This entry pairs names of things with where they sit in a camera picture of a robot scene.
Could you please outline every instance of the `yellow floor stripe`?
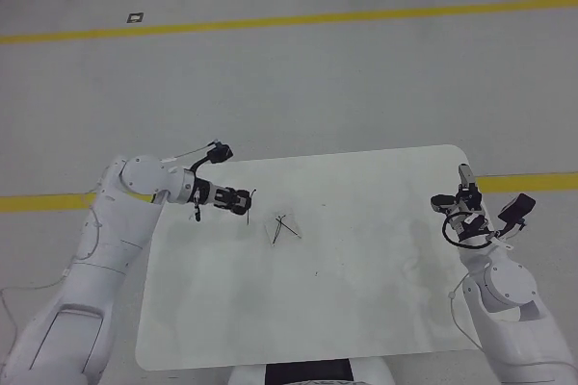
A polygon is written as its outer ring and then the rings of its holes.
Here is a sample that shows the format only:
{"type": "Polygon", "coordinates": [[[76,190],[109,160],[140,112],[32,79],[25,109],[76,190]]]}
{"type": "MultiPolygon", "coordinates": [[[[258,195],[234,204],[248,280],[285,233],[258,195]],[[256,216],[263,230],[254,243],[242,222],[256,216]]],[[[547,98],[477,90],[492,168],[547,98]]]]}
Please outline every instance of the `yellow floor stripe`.
{"type": "Polygon", "coordinates": [[[483,193],[578,190],[578,172],[481,176],[478,178],[478,185],[483,193]]]}
{"type": "MultiPolygon", "coordinates": [[[[505,176],[480,176],[478,185],[482,193],[553,192],[578,190],[578,172],[559,174],[525,174],[505,176]]],[[[93,193],[83,195],[92,202],[93,193]]],[[[136,195],[149,200],[148,195],[136,195]]],[[[0,196],[0,213],[30,211],[82,210],[88,206],[82,194],[0,196]]]]}
{"type": "Polygon", "coordinates": [[[342,23],[350,21],[383,20],[395,18],[436,17],[445,15],[504,13],[515,11],[547,10],[578,7],[578,0],[526,0],[491,4],[471,4],[434,8],[411,8],[353,13],[324,13],[302,16],[267,17],[244,20],[226,20],[194,24],[154,25],[91,31],[69,31],[31,35],[0,36],[0,44],[24,44],[44,41],[78,39],[131,38],[146,35],[185,34],[248,28],[280,27],[303,24],[342,23]]]}

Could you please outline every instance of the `black cable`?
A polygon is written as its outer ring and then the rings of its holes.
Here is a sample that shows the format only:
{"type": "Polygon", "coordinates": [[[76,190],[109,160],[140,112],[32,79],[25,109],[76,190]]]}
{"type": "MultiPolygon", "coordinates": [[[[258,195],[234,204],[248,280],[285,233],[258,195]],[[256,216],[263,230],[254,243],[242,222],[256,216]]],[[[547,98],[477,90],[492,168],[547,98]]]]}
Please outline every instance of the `black cable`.
{"type": "MultiPolygon", "coordinates": [[[[251,193],[249,198],[252,200],[252,196],[254,195],[254,192],[256,192],[257,189],[254,189],[251,193]]],[[[247,226],[250,224],[250,208],[247,210],[247,226]]]]}
{"type": "Polygon", "coordinates": [[[197,174],[197,169],[199,168],[199,166],[203,165],[209,160],[210,158],[208,158],[207,156],[205,158],[199,159],[191,166],[190,172],[192,172],[193,174],[197,174]]]}
{"type": "Polygon", "coordinates": [[[484,244],[478,244],[478,245],[472,245],[472,244],[460,244],[458,242],[454,242],[450,239],[450,237],[448,237],[447,235],[447,231],[445,231],[447,229],[447,225],[450,223],[450,221],[458,216],[470,216],[473,213],[469,213],[466,211],[459,211],[457,213],[453,213],[450,216],[445,217],[445,220],[443,220],[443,227],[441,228],[441,233],[443,234],[443,238],[445,238],[445,241],[447,241],[450,244],[453,244],[456,247],[460,247],[460,248],[468,248],[470,250],[479,250],[481,248],[485,248],[488,247],[492,244],[491,241],[486,241],[484,244]]]}

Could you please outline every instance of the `small black object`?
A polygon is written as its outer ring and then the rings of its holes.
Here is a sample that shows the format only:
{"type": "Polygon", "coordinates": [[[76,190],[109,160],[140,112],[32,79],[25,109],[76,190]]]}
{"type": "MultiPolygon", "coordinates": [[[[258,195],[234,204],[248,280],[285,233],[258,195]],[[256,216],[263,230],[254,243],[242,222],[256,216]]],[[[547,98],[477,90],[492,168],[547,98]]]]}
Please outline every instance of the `small black object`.
{"type": "Polygon", "coordinates": [[[126,19],[126,23],[141,23],[144,21],[144,13],[130,13],[126,19]]]}
{"type": "Polygon", "coordinates": [[[208,151],[206,158],[211,164],[222,163],[233,156],[231,148],[228,144],[222,144],[217,141],[214,143],[214,148],[208,151]]]}
{"type": "Polygon", "coordinates": [[[193,174],[197,174],[197,169],[199,166],[210,161],[210,163],[222,163],[233,156],[233,152],[228,144],[222,144],[219,141],[214,141],[214,148],[209,150],[205,155],[205,158],[196,161],[190,168],[193,174]]]}
{"type": "Polygon", "coordinates": [[[445,213],[456,203],[456,197],[453,195],[439,194],[431,198],[431,206],[436,213],[445,213]]]}
{"type": "Polygon", "coordinates": [[[278,218],[276,219],[276,221],[278,222],[278,226],[276,227],[276,233],[274,235],[274,239],[272,240],[272,244],[276,243],[276,239],[278,238],[278,234],[280,234],[280,228],[282,227],[282,219],[285,218],[286,216],[278,216],[278,218]]]}
{"type": "Polygon", "coordinates": [[[467,209],[471,211],[482,209],[482,193],[475,183],[470,183],[468,187],[460,185],[459,192],[456,194],[456,201],[463,201],[467,209]]]}
{"type": "Polygon", "coordinates": [[[302,238],[302,237],[300,236],[300,234],[298,234],[298,233],[296,233],[295,231],[293,231],[293,229],[292,229],[291,227],[287,226],[286,223],[283,223],[283,222],[282,222],[282,218],[281,218],[281,219],[277,219],[276,221],[278,222],[278,225],[279,225],[279,226],[284,226],[284,228],[286,228],[287,230],[289,230],[289,231],[291,231],[292,233],[294,233],[294,234],[296,235],[296,237],[298,237],[298,238],[300,238],[300,239],[302,238]]]}
{"type": "Polygon", "coordinates": [[[536,201],[531,196],[521,193],[501,210],[498,217],[505,223],[517,224],[524,216],[531,213],[535,206],[536,201]]]}

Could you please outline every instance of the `black panel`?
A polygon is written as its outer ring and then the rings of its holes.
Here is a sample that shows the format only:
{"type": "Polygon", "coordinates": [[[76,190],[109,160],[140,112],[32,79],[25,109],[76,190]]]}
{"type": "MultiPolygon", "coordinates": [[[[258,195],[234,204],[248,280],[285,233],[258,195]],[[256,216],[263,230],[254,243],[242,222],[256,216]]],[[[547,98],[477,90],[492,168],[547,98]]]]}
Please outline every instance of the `black panel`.
{"type": "Polygon", "coordinates": [[[266,365],[265,385],[285,385],[310,380],[353,381],[349,360],[290,362],[266,365]]]}

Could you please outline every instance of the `black wire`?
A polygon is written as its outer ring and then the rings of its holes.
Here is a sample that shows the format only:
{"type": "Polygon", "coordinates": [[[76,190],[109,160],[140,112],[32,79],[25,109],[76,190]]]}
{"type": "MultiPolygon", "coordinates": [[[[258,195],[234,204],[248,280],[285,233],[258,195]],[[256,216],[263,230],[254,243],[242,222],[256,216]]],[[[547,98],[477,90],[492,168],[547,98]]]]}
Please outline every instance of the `black wire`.
{"type": "Polygon", "coordinates": [[[277,219],[276,221],[277,221],[278,223],[280,223],[282,226],[284,226],[287,230],[289,230],[289,231],[291,231],[292,233],[294,233],[298,238],[300,238],[300,239],[302,238],[302,237],[300,236],[300,234],[296,233],[295,231],[293,231],[293,230],[291,229],[291,227],[289,227],[289,226],[287,226],[286,224],[284,224],[281,219],[277,219]]]}
{"type": "MultiPolygon", "coordinates": [[[[250,205],[252,205],[252,196],[254,195],[254,192],[256,192],[256,191],[257,191],[257,189],[254,189],[250,193],[250,196],[249,196],[249,198],[251,199],[250,205]]],[[[247,210],[247,226],[249,225],[249,223],[250,223],[250,208],[247,210]]]]}
{"type": "Polygon", "coordinates": [[[209,160],[210,158],[208,158],[207,155],[205,158],[199,159],[191,166],[190,172],[192,172],[193,174],[197,174],[197,169],[199,168],[199,166],[203,165],[209,160]]]}
{"type": "Polygon", "coordinates": [[[478,244],[478,245],[459,244],[458,242],[452,241],[452,240],[450,239],[450,237],[448,237],[447,231],[445,231],[445,230],[447,229],[447,225],[450,223],[450,221],[451,221],[453,218],[458,217],[458,216],[470,216],[470,215],[472,215],[472,214],[473,214],[473,213],[469,213],[469,212],[466,212],[466,211],[459,211],[459,212],[457,212],[457,213],[453,213],[453,214],[450,215],[450,216],[447,216],[447,217],[445,218],[445,220],[443,220],[443,227],[441,228],[441,233],[443,234],[443,238],[445,238],[445,241],[447,241],[447,242],[450,243],[450,244],[453,244],[453,245],[456,246],[456,247],[468,248],[468,249],[470,249],[470,250],[479,250],[479,249],[481,249],[481,248],[485,248],[485,247],[490,246],[490,245],[492,244],[491,241],[486,241],[484,244],[478,244]]]}

